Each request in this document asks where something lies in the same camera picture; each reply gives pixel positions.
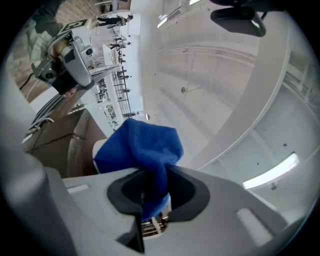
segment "blue cloth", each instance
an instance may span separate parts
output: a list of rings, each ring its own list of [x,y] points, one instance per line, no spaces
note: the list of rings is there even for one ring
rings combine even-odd
[[[169,200],[166,166],[175,165],[184,150],[177,130],[132,118],[104,143],[94,158],[101,173],[127,168],[145,168],[149,174],[148,201],[142,206],[142,220],[158,215]]]

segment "blue towel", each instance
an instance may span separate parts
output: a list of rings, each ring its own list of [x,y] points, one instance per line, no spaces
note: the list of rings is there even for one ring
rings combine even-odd
[[[103,174],[132,167],[144,167],[151,174],[148,182],[153,189],[148,191],[148,201],[142,206],[144,221],[166,207],[169,200],[166,166],[175,165],[183,154],[176,129],[129,118],[104,143],[94,161]]]

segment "wooden floor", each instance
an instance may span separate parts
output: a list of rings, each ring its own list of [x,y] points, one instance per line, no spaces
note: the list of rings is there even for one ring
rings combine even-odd
[[[100,7],[94,5],[97,2],[100,2],[100,0],[66,0],[59,8],[56,20],[59,23],[67,24],[78,20],[94,18],[95,15],[101,14]],[[28,52],[24,47],[23,33],[22,31],[13,43],[6,63],[19,88],[33,72]],[[32,76],[27,85],[21,90],[25,97],[27,97],[35,82],[36,79]],[[37,82],[27,98],[28,102],[31,102],[49,87],[50,86],[44,82]]]

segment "railing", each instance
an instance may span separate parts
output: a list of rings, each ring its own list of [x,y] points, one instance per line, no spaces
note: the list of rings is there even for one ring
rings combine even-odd
[[[128,92],[130,92],[130,90],[126,86],[124,68],[120,67],[117,69],[117,71],[114,71],[112,73],[112,78],[114,81],[114,90],[117,96],[117,101],[119,103],[122,116],[124,119],[131,118],[133,115],[128,98]]]

